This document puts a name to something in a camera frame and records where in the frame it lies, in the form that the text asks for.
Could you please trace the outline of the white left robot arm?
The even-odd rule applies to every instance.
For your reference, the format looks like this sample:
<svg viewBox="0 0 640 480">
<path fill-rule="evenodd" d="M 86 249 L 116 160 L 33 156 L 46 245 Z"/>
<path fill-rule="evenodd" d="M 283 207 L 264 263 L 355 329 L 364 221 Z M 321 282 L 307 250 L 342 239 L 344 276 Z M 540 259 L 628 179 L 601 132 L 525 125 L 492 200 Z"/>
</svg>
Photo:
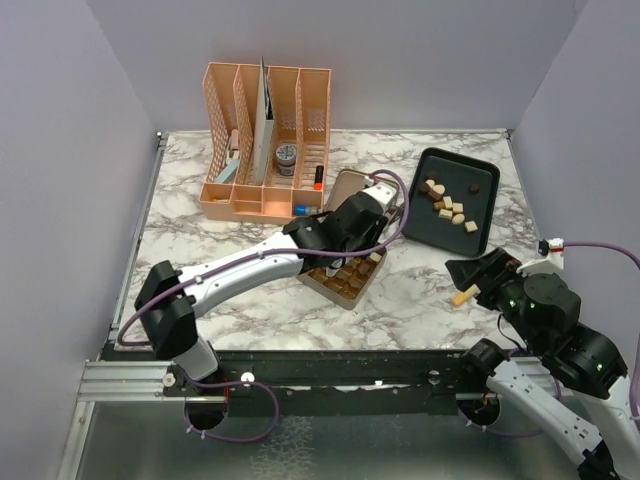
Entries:
<svg viewBox="0 0 640 480">
<path fill-rule="evenodd" d="M 197 319 L 263 284 L 317 268 L 335 273 L 352 258 L 372 253 L 396 197 L 396 189 L 374 185 L 332 211 L 298 217 L 258 245 L 221 260 L 182 269 L 168 261 L 154 265 L 135 310 L 156 359 L 177 364 L 195 392 L 214 392 L 221 380 L 219 359 L 198 333 Z"/>
</svg>

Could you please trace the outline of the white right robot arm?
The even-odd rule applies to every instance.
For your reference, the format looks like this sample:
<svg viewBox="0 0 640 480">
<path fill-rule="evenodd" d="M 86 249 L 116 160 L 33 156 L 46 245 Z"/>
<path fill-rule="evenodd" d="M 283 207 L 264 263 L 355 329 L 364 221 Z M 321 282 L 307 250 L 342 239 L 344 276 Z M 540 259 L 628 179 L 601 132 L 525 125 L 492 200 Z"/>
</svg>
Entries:
<svg viewBox="0 0 640 480">
<path fill-rule="evenodd" d="M 537 259 L 522 263 L 502 248 L 445 266 L 459 290 L 496 311 L 524 341 L 551 377 L 570 390 L 589 414 L 583 419 L 535 386 L 496 343 L 481 339 L 459 367 L 469 390 L 507 399 L 549 435 L 576 465 L 582 479 L 639 476 L 638 368 L 628 368 L 606 335 L 579 320 L 581 299 L 559 273 L 567 242 L 542 240 Z"/>
</svg>

